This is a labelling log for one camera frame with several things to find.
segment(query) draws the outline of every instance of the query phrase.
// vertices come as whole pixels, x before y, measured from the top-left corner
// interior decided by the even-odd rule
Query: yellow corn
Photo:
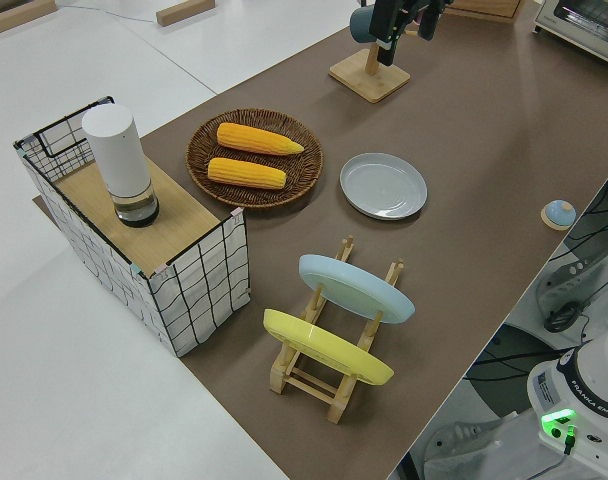
[[[224,122],[217,128],[217,143],[253,153],[291,155],[301,153],[304,147],[279,133],[238,123]]]
[[[208,178],[242,187],[279,190],[286,185],[286,172],[259,163],[215,157],[208,164]]]

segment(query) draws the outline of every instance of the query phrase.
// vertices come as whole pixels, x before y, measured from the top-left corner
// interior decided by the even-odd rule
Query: brown table mat
[[[328,75],[362,48],[344,30],[143,139],[147,155],[220,218],[230,208],[199,190],[184,166],[201,124],[267,108],[320,139],[325,165],[311,195],[248,211],[251,303],[182,359],[291,478],[385,478],[562,241],[542,223],[542,207],[562,198],[581,211],[606,180],[608,64],[532,34],[536,8],[525,5],[514,25],[444,16],[432,42],[402,39],[395,64],[411,80],[378,104]],[[400,156],[422,173],[428,202],[419,215],[384,222],[348,204],[339,172],[363,152]],[[359,384],[333,425],[313,397],[269,391],[279,343],[262,312],[299,314],[309,295],[299,256],[332,256],[347,234],[355,236],[351,262],[371,273],[383,276],[404,258],[398,288],[417,313],[382,325],[372,353],[396,373],[382,387]],[[326,308],[319,324],[357,340],[362,322]]]

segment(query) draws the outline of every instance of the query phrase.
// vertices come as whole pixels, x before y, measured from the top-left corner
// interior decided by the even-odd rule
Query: black grid pattern
[[[146,278],[57,188],[64,175],[93,161],[81,118],[105,97],[15,142],[15,149],[54,221],[99,282],[175,355],[204,342],[250,301],[243,211],[223,220]]]

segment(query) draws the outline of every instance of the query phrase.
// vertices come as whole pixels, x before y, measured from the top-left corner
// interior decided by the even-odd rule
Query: gray plate
[[[349,203],[365,215],[398,220],[417,212],[426,202],[426,183],[407,161],[387,153],[362,153],[340,173]]]

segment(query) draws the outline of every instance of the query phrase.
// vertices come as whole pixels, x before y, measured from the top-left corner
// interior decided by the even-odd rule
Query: wicker basket
[[[222,147],[217,143],[217,127],[222,122],[239,123],[285,135],[302,145],[304,151],[284,157]],[[212,182],[207,177],[207,169],[213,157],[279,168],[286,172],[286,186],[281,190],[264,190]],[[233,110],[212,118],[195,132],[186,152],[188,171],[202,190],[225,203],[246,208],[276,207],[301,197],[317,182],[322,163],[320,143],[304,125],[283,113],[261,109]]]

